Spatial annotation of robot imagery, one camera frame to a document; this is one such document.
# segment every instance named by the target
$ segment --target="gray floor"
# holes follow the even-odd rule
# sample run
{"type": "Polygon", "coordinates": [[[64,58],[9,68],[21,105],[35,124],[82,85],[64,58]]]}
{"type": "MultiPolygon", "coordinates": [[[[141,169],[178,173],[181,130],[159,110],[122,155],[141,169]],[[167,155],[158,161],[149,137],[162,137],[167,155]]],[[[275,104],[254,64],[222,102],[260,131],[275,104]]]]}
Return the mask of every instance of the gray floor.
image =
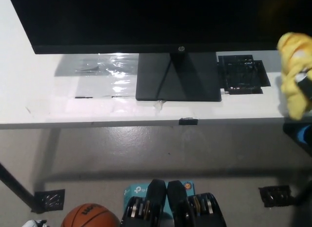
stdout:
{"type": "Polygon", "coordinates": [[[311,207],[264,208],[259,187],[307,182],[312,158],[281,124],[212,124],[0,131],[0,161],[31,192],[66,189],[64,211],[42,215],[0,183],[0,226],[46,218],[51,227],[75,206],[94,202],[119,218],[123,191],[152,178],[191,179],[213,193],[229,227],[312,226],[311,207]]]}

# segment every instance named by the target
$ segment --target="basketball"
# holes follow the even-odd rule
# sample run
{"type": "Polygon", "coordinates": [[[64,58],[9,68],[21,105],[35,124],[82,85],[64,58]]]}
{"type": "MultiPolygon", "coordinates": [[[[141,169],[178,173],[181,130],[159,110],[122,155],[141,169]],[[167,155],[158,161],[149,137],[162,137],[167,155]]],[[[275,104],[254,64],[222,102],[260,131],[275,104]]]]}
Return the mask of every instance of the basketball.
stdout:
{"type": "Polygon", "coordinates": [[[83,204],[67,214],[61,227],[118,227],[117,217],[99,204],[83,204]]]}

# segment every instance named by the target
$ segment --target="desk leg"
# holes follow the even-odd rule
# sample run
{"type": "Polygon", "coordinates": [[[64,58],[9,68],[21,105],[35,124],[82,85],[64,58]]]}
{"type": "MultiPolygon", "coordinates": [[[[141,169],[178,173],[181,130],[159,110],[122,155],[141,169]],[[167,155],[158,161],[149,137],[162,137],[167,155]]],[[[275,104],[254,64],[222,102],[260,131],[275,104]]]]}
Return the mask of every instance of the desk leg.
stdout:
{"type": "Polygon", "coordinates": [[[24,203],[26,203],[33,212],[44,213],[44,206],[36,201],[35,197],[29,193],[11,173],[0,163],[0,180],[13,191],[24,203]]]}
{"type": "Polygon", "coordinates": [[[312,181],[309,181],[306,187],[295,197],[294,203],[297,206],[302,205],[304,202],[309,200],[312,194],[312,181]]]}

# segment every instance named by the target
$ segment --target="yellow stuffed animal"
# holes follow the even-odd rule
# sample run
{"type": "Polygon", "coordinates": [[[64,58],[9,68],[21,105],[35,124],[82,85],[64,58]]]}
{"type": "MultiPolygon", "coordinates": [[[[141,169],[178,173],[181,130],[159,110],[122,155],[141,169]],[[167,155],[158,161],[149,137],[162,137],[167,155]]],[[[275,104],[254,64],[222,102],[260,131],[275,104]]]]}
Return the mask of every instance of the yellow stuffed animal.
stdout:
{"type": "MultiPolygon", "coordinates": [[[[303,114],[312,109],[312,103],[302,93],[295,82],[296,75],[312,69],[312,38],[300,33],[283,35],[277,45],[282,59],[282,92],[287,98],[289,116],[300,120],[303,114]]],[[[307,72],[312,80],[312,70],[307,72]]]]}

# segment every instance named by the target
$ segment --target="monitor base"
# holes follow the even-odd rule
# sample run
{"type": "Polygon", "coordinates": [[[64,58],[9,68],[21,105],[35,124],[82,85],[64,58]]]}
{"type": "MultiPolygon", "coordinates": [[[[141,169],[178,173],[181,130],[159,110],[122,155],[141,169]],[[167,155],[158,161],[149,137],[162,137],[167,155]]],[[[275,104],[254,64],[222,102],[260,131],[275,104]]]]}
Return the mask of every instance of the monitor base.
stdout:
{"type": "Polygon", "coordinates": [[[215,52],[140,54],[139,101],[221,101],[215,52]]]}

